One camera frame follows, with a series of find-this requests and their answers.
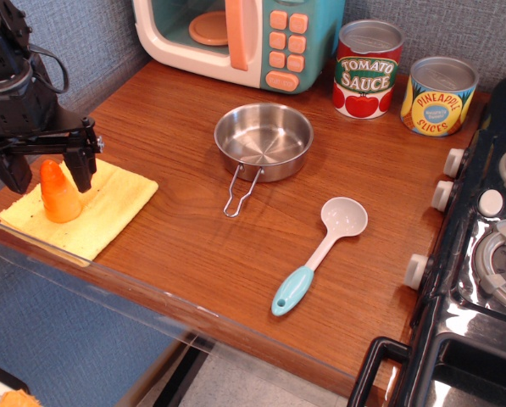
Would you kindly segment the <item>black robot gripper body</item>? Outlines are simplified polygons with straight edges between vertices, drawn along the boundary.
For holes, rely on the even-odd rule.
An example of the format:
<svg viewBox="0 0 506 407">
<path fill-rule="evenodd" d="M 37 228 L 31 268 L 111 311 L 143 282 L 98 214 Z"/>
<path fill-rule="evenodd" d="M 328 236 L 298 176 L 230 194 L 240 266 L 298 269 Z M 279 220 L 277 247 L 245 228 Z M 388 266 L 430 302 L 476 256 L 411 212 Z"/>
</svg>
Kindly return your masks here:
<svg viewBox="0 0 506 407">
<path fill-rule="evenodd" d="M 94 120 L 64 109 L 41 59 L 25 60 L 0 80 L 0 150 L 16 153 L 101 153 Z"/>
</svg>

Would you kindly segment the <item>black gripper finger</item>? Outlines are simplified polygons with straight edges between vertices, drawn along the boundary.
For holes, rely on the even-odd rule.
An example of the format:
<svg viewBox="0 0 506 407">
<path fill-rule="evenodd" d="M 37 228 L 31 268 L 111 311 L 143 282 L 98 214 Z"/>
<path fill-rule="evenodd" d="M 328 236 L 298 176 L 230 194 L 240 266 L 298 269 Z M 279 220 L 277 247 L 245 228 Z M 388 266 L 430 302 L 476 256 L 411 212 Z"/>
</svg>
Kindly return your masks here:
<svg viewBox="0 0 506 407">
<path fill-rule="evenodd" d="M 92 176 L 97 172 L 96 157 L 90 149 L 79 148 L 64 154 L 64 162 L 79 192 L 92 187 Z"/>
<path fill-rule="evenodd" d="M 12 192 L 25 194 L 32 178 L 24 156 L 0 153 L 0 180 Z"/>
</svg>

